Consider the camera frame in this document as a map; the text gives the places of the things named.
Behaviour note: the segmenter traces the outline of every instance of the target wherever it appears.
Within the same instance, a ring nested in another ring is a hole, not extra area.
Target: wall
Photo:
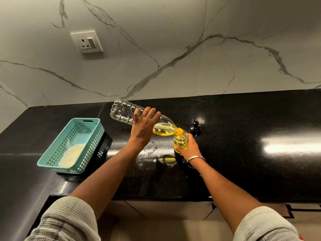
[[[311,89],[321,0],[0,0],[0,132],[27,106]],[[95,30],[101,54],[71,32]]]

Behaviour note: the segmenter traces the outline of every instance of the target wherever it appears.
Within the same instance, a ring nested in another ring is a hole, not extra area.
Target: sleeve
[[[297,230],[267,206],[250,211],[241,221],[233,241],[299,241]]]
[[[25,241],[100,241],[94,211],[83,200],[63,197],[42,215]]]

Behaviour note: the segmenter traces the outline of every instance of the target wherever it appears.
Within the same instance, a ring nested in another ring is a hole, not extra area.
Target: person's left hand
[[[134,112],[134,122],[128,142],[142,150],[150,141],[153,127],[161,116],[161,112],[158,111],[155,114],[155,108],[150,109],[150,107],[146,107],[139,118],[140,110],[140,108],[136,108]]]

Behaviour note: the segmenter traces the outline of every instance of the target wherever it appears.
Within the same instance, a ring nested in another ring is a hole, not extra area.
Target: white powder
[[[58,166],[60,167],[72,167],[82,150],[85,148],[86,144],[75,144],[74,146],[70,146],[62,156]]]

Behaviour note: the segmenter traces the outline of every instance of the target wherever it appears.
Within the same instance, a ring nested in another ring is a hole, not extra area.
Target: yellow bottle cap
[[[177,128],[176,135],[177,136],[183,135],[183,130],[181,128]]]

